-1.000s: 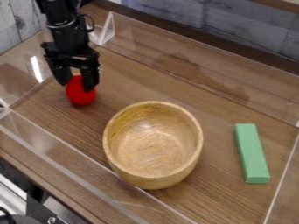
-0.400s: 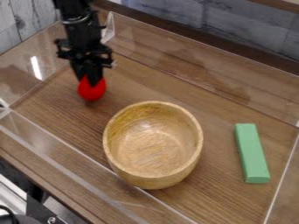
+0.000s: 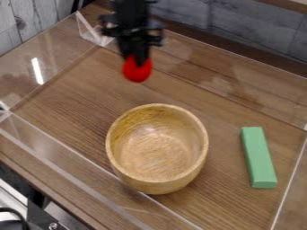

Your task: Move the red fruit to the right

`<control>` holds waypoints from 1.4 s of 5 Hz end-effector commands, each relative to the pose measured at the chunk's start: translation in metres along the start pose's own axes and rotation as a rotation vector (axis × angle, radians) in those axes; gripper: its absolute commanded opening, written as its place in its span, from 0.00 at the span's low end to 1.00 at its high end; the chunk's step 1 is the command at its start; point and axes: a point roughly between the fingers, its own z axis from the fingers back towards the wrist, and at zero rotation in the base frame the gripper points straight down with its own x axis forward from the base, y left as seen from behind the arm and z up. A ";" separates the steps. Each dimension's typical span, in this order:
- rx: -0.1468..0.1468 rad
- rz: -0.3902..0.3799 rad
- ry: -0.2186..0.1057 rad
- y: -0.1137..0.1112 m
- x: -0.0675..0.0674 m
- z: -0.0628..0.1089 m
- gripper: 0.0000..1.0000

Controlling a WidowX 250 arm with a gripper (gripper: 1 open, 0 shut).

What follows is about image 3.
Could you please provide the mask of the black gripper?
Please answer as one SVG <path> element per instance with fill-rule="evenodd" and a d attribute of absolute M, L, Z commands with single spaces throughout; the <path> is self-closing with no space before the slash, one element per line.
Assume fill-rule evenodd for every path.
<path fill-rule="evenodd" d="M 112 13 L 99 16 L 100 34 L 114 38 L 142 38 L 146 42 L 119 39 L 124 59 L 135 54 L 136 65 L 143 66 L 150 56 L 150 46 L 162 46 L 164 26 L 151 16 L 151 6 L 159 0 L 111 0 Z"/>

